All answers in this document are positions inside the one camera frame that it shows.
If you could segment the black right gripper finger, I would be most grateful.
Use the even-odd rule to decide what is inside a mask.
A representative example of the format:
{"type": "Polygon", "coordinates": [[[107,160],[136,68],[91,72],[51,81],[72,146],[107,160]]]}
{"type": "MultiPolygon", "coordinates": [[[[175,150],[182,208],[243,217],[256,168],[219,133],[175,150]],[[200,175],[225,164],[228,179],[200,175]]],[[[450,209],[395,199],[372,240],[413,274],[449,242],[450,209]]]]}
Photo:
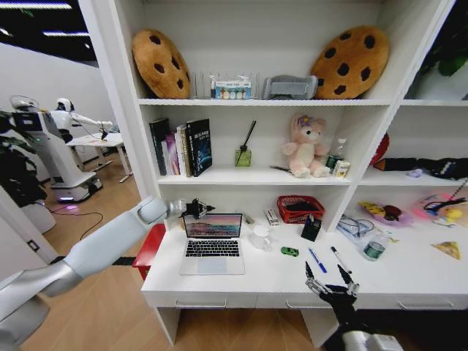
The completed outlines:
{"type": "Polygon", "coordinates": [[[313,293],[323,293],[323,286],[315,279],[314,274],[307,262],[305,262],[306,285],[313,293]]]}
{"type": "Polygon", "coordinates": [[[349,293],[357,293],[359,289],[359,284],[355,283],[352,280],[352,277],[348,271],[346,271],[340,264],[337,265],[339,269],[339,273],[341,274],[341,277],[344,281],[344,283],[347,286],[347,291],[349,293]]]}

